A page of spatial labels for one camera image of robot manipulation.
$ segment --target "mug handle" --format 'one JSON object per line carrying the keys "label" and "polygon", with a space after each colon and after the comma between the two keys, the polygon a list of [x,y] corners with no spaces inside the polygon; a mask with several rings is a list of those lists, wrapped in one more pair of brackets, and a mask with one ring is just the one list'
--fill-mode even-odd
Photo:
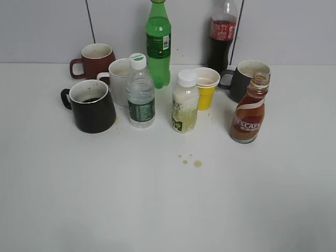
{"label": "mug handle", "polygon": [[64,107],[71,110],[71,104],[70,104],[70,102],[68,100],[68,97],[67,97],[67,95],[69,95],[69,92],[70,92],[70,89],[68,89],[68,88],[63,89],[62,92],[61,92],[61,99],[62,99]]}
{"label": "mug handle", "polygon": [[[234,75],[234,74],[235,74],[235,71],[226,69],[226,70],[224,70],[221,73],[220,79],[222,80],[222,78],[224,77],[224,75]],[[219,88],[229,90],[232,87],[232,84],[230,84],[230,85],[222,85],[221,84],[221,80],[218,83],[218,87]]]}
{"label": "mug handle", "polygon": [[71,75],[71,77],[73,77],[74,79],[83,79],[83,78],[85,78],[85,74],[83,73],[83,74],[81,74],[81,75],[75,75],[74,73],[73,73],[73,66],[74,66],[74,64],[78,64],[78,63],[83,63],[83,60],[82,59],[73,59],[71,62],[70,62],[70,75]]}
{"label": "mug handle", "polygon": [[97,80],[100,80],[101,78],[104,78],[104,77],[110,77],[110,74],[108,72],[100,72],[98,75],[97,75]]}

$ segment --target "yellow cup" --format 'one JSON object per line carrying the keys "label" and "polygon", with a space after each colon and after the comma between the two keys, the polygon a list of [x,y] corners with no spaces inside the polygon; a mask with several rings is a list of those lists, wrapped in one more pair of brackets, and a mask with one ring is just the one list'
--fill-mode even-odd
{"label": "yellow cup", "polygon": [[198,102],[198,110],[207,110],[211,106],[212,97],[214,96],[216,87],[213,88],[201,88],[198,87],[200,96]]}
{"label": "yellow cup", "polygon": [[221,79],[219,73],[207,67],[194,69],[197,73],[197,87],[200,92],[198,110],[207,110],[211,106],[212,97]]}

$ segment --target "cola bottle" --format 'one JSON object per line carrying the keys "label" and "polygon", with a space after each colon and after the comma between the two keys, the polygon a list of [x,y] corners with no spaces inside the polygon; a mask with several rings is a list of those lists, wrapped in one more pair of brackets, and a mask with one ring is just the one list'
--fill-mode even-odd
{"label": "cola bottle", "polygon": [[234,0],[218,0],[212,15],[210,55],[207,67],[221,73],[227,68],[228,54],[235,36],[238,11]]}
{"label": "cola bottle", "polygon": [[257,137],[265,115],[265,96],[268,85],[268,74],[257,72],[253,75],[232,121],[230,134],[238,143],[250,143]]}

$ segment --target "green soda bottle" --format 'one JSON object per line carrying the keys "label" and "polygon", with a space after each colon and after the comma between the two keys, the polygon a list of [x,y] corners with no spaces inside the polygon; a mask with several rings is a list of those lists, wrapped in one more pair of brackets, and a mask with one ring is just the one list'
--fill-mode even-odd
{"label": "green soda bottle", "polygon": [[152,8],[146,23],[147,61],[156,88],[170,82],[170,51],[172,25],[164,7],[165,0],[151,0]]}

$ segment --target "white bottle cap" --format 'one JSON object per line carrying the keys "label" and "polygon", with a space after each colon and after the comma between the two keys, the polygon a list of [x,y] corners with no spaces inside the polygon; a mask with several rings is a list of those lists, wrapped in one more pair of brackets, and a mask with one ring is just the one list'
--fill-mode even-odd
{"label": "white bottle cap", "polygon": [[177,75],[177,83],[184,88],[191,88],[197,84],[197,73],[194,70],[184,69]]}
{"label": "white bottle cap", "polygon": [[134,70],[141,70],[147,66],[146,56],[144,54],[132,54],[130,56],[130,65]]}

